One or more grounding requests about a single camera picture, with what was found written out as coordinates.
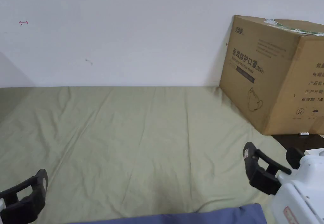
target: blue blanket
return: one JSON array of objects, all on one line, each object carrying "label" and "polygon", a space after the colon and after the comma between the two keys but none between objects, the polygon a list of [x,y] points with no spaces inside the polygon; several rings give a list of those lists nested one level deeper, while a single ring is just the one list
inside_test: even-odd
[{"label": "blue blanket", "polygon": [[78,222],[74,224],[267,224],[259,204],[226,208],[206,213],[151,215],[108,221]]}]

